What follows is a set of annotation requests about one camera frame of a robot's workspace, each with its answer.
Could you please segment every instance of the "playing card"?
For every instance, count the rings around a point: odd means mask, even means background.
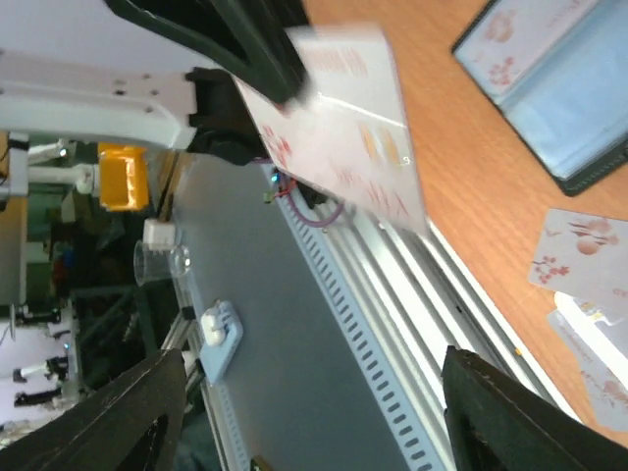
[[[455,51],[484,90],[512,87],[600,0],[501,0]]]
[[[379,28],[289,32],[308,72],[280,108],[237,85],[275,165],[419,235],[428,232],[391,48]]]
[[[578,360],[598,422],[612,430],[627,432],[628,390],[578,336],[560,311],[551,312],[548,321]]]
[[[628,358],[626,357],[626,326],[623,316],[606,318],[607,309],[600,309],[593,302],[578,300],[564,292],[554,295],[556,307],[578,337],[596,353],[600,360],[624,386],[628,387]]]
[[[628,222],[550,209],[528,280],[628,312]]]

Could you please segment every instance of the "gray panel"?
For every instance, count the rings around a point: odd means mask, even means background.
[[[0,213],[0,304],[25,302],[26,198],[11,198]]]
[[[202,300],[244,337],[225,377],[248,452],[277,469],[402,470],[403,456],[259,169],[202,158],[178,221]]]

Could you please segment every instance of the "orange wooden surface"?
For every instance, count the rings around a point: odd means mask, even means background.
[[[484,0],[306,0],[316,25],[376,22],[395,51],[428,213],[497,307],[592,428],[580,370],[546,320],[552,293],[527,282],[546,211],[628,219],[628,167],[575,198],[541,165],[462,68],[450,46]]]

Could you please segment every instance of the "glass beaker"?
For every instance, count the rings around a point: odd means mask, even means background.
[[[190,266],[184,245],[155,245],[138,240],[133,254],[135,281],[139,286],[182,277]]]

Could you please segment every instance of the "yellow bin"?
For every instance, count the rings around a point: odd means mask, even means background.
[[[99,143],[100,204],[109,211],[139,211],[148,206],[148,169],[142,147]]]

